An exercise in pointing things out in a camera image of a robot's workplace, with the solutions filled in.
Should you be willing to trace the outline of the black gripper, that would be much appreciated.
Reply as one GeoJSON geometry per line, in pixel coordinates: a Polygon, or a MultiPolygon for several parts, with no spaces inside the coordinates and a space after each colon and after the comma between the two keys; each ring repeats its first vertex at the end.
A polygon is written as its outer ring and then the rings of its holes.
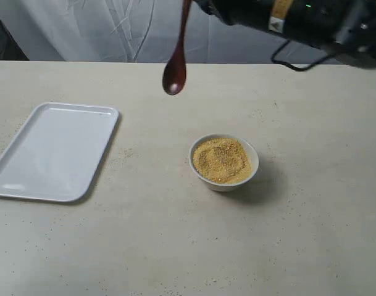
{"type": "Polygon", "coordinates": [[[196,0],[195,3],[226,25],[266,30],[274,0],[196,0]]]}

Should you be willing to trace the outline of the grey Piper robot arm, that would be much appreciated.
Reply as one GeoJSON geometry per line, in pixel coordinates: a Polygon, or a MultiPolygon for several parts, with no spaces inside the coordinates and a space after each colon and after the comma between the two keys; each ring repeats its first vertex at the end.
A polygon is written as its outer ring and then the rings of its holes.
{"type": "Polygon", "coordinates": [[[242,25],[285,39],[271,62],[306,72],[328,60],[376,69],[376,1],[198,1],[205,13],[227,25],[242,25]],[[292,41],[326,55],[305,67],[277,58],[292,41]]]}

